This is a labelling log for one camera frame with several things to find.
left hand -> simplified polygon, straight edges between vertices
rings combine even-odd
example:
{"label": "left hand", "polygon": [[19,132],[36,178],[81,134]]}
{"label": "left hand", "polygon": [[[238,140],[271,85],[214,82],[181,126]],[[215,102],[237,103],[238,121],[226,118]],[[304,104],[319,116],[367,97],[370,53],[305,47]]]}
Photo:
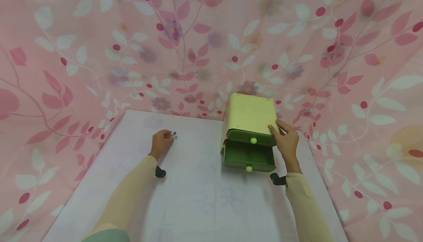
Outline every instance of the left hand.
{"label": "left hand", "polygon": [[161,130],[153,134],[153,144],[149,156],[153,156],[156,160],[166,153],[172,146],[173,137],[172,132],[169,130]]}

pink floral backdrop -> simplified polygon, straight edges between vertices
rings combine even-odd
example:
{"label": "pink floral backdrop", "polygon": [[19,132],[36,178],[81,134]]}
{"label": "pink floral backdrop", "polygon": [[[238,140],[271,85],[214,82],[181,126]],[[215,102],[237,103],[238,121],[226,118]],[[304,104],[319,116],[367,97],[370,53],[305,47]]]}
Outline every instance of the pink floral backdrop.
{"label": "pink floral backdrop", "polygon": [[0,241],[41,241],[125,109],[271,97],[350,241],[423,240],[423,0],[0,0]]}

table surface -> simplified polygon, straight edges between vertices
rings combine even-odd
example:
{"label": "table surface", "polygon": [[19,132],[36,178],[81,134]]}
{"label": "table surface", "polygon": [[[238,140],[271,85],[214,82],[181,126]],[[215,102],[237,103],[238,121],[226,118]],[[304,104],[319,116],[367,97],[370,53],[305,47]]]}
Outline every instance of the table surface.
{"label": "table surface", "polygon": [[[89,233],[114,189],[151,148],[158,130],[175,140],[137,208],[131,241],[225,242],[298,241],[285,187],[269,173],[222,166],[223,122],[128,110],[78,185],[44,242],[76,242]],[[276,171],[286,175],[274,148]],[[335,241],[348,241],[303,134],[297,156]]]}

yellow top panel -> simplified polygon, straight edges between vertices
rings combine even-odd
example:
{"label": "yellow top panel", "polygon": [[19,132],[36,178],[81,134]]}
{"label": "yellow top panel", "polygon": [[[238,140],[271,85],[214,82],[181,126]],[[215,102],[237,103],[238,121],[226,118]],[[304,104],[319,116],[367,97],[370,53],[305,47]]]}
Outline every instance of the yellow top panel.
{"label": "yellow top panel", "polygon": [[271,98],[231,94],[226,132],[230,129],[238,129],[270,134],[267,126],[271,124],[277,127],[275,121],[276,109]]}

beige sleeve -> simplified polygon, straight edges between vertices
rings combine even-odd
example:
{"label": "beige sleeve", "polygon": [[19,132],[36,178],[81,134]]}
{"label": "beige sleeve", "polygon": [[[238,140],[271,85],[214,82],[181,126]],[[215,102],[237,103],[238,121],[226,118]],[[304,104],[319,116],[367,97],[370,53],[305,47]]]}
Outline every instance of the beige sleeve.
{"label": "beige sleeve", "polygon": [[328,223],[306,177],[299,173],[288,173],[286,186],[300,242],[332,242]]}

